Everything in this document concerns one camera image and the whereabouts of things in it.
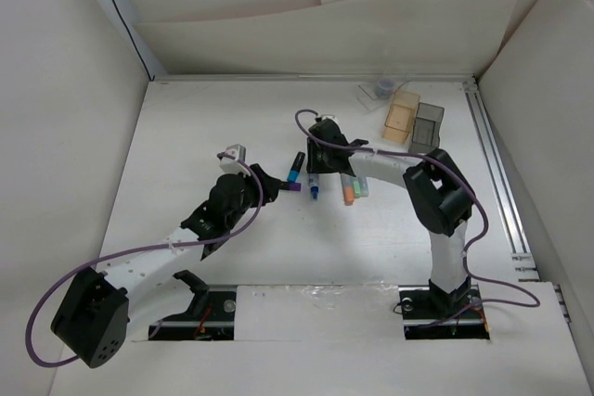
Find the clear blue glue pen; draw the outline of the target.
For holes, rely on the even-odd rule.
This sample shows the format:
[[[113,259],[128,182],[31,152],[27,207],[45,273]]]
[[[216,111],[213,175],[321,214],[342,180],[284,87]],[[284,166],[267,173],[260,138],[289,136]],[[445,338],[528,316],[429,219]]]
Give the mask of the clear blue glue pen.
[[[317,201],[319,195],[319,175],[317,173],[308,174],[308,187],[311,199]]]

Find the black marker blue cap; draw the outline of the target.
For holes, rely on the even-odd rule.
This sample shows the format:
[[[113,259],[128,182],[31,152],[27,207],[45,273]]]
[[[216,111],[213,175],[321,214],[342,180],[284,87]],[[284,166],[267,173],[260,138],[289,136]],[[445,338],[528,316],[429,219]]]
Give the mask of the black marker blue cap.
[[[288,177],[287,177],[287,181],[290,183],[295,183],[300,175],[301,169],[303,167],[303,163],[305,160],[305,153],[302,151],[299,151],[296,156],[295,159],[291,165],[291,168],[289,170],[288,173]]]

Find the orange highlighter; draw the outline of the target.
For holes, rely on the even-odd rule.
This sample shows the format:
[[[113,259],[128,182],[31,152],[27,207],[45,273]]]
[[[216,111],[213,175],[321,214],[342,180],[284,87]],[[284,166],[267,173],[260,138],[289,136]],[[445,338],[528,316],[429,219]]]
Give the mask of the orange highlighter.
[[[352,177],[347,174],[342,174],[341,182],[344,204],[347,206],[353,205],[355,202],[355,192],[353,188]]]

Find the black marker purple cap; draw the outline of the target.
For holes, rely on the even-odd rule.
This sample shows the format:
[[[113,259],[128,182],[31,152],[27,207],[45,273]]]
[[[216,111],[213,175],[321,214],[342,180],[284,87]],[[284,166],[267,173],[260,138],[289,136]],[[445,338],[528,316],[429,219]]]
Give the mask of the black marker purple cap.
[[[302,185],[297,182],[282,182],[280,184],[280,189],[284,191],[300,192],[302,190]]]

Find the green highlighter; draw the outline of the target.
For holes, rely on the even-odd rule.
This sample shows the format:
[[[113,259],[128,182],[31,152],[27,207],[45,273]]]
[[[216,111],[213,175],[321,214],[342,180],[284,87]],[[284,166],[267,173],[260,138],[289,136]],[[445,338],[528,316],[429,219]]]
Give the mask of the green highlighter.
[[[359,183],[359,179],[356,177],[351,177],[350,182],[351,182],[351,187],[353,190],[354,199],[361,198],[362,197],[362,189],[361,189],[361,184]]]

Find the blue highlighter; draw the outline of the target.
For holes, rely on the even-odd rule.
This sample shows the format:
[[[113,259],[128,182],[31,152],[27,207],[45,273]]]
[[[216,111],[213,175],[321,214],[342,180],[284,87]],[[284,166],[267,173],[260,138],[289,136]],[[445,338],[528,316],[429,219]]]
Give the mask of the blue highlighter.
[[[361,188],[361,197],[367,198],[369,196],[368,179],[366,177],[361,177],[359,179],[359,184]]]

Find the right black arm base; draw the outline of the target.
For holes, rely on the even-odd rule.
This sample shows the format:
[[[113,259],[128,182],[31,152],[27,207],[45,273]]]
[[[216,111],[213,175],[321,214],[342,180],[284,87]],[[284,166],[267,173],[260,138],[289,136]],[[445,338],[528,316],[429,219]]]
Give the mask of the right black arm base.
[[[428,286],[399,288],[399,300],[393,313],[403,322],[406,340],[489,340],[490,333],[482,307],[461,310],[481,294],[476,285],[462,294],[450,309],[444,309],[432,300]]]

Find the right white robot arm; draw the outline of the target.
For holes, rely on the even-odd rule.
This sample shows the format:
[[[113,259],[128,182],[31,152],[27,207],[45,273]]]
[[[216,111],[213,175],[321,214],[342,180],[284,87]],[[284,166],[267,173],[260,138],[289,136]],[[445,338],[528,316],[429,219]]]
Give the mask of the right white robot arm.
[[[429,304],[440,316],[456,312],[471,286],[463,249],[472,190],[447,152],[437,148],[419,161],[374,152],[366,140],[348,142],[331,118],[317,118],[308,133],[307,171],[367,177],[407,191],[430,237]]]

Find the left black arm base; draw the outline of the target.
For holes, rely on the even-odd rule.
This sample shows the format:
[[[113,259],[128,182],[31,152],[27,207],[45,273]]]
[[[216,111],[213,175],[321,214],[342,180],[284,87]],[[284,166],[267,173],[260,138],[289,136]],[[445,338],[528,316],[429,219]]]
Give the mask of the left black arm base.
[[[183,311],[172,313],[151,325],[152,341],[230,341],[234,339],[238,287],[211,287],[188,270],[174,275],[176,285],[191,293]]]

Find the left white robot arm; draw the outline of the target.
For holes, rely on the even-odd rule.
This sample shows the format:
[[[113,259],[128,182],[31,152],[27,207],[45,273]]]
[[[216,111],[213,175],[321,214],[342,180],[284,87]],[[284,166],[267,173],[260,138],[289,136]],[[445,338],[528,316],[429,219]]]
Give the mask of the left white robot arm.
[[[171,314],[197,318],[206,310],[209,287],[192,274],[200,262],[240,232],[248,210],[274,202],[285,182],[257,164],[232,162],[208,198],[161,245],[129,249],[123,262],[102,258],[106,267],[80,267],[50,325],[51,331],[90,368],[110,360],[142,319]]]

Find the clear plastic container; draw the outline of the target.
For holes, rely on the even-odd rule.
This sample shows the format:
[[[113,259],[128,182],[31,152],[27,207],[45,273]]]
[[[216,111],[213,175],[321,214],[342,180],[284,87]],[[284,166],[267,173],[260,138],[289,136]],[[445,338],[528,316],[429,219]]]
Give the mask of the clear plastic container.
[[[372,83],[362,83],[355,89],[356,99],[367,112],[381,109],[388,105],[394,95],[401,90],[409,80],[396,80],[392,77],[380,77]]]

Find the orange translucent container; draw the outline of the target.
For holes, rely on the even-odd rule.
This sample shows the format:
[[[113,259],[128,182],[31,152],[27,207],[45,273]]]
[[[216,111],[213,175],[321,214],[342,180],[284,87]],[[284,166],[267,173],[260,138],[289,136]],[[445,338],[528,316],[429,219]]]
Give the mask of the orange translucent container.
[[[419,104],[420,95],[405,90],[395,92],[381,137],[404,144],[412,132]]]

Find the grey translucent container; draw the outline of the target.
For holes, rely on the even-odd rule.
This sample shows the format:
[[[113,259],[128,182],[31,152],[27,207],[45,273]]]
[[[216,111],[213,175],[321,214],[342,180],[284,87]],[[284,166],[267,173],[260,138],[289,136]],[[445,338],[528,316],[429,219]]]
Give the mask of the grey translucent container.
[[[419,102],[408,146],[409,153],[428,154],[440,146],[444,115],[444,108]]]

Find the aluminium rail right side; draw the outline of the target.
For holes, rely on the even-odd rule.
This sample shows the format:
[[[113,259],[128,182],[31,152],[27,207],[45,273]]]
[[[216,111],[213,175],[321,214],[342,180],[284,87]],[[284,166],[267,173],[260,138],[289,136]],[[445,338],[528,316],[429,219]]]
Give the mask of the aluminium rail right side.
[[[480,141],[497,203],[498,220],[511,252],[511,262],[519,282],[539,282],[540,275],[523,228],[510,182],[499,154],[478,84],[471,77],[462,84],[475,130]]]

